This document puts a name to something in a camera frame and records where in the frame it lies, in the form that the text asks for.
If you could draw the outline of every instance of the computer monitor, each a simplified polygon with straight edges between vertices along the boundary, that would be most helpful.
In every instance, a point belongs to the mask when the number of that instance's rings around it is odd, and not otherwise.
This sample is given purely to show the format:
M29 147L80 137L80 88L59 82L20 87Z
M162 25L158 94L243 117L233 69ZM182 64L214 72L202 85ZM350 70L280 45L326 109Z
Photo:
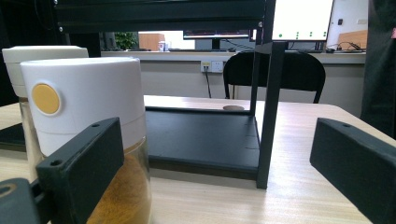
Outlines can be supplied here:
M221 39L248 39L249 30L186 30L183 39L211 39L212 49L220 49Z
M276 0L273 40L326 42L333 0ZM254 31L250 41L255 40Z

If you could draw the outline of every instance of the black metal frame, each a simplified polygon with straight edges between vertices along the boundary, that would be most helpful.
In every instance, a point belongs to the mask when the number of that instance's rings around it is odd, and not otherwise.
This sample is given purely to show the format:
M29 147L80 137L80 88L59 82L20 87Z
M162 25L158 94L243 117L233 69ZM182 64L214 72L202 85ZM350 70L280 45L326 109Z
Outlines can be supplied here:
M185 29L257 29L250 110L240 114L255 116L259 59L261 54L270 54L256 179L257 187L266 189L286 46L286 42L272 42L275 5L276 0L87 0L82 3L78 0L59 0L54 8L59 30L65 35Z

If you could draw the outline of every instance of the white cylinder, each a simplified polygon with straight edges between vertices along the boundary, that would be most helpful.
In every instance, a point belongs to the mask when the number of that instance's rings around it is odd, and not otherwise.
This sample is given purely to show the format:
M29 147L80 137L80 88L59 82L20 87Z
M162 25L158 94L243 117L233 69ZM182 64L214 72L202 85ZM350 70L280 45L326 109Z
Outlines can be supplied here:
M12 88L19 97L27 97L20 63L32 60L88 58L88 51L76 46L20 46L3 49Z
M30 61L21 70L44 155L102 119L120 118L124 148L146 135L138 59Z

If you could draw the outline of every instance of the table surface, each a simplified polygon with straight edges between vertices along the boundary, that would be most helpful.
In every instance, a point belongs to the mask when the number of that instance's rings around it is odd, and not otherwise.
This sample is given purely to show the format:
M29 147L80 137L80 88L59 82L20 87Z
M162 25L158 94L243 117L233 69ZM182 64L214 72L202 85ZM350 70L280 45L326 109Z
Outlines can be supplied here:
M145 96L146 105L222 109L249 102ZM262 123L264 102L256 119ZM279 103L268 189L255 181L151 169L153 223L370 223L309 162L318 117L396 142L333 105ZM0 107L0 129L21 122L18 105ZM29 178L26 153L0 149L0 181Z

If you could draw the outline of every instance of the black chair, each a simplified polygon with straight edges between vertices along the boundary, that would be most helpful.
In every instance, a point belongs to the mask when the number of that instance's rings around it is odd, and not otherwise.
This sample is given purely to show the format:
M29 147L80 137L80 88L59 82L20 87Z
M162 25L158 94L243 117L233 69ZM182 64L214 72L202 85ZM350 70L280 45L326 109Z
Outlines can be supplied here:
M230 99L229 85L251 86L254 52L243 51L235 54L224 65L223 78L226 99ZM261 55L259 87L267 86L269 55ZM286 51L282 72L281 89L295 91L315 91L314 104L317 104L326 80L322 63L314 56Z

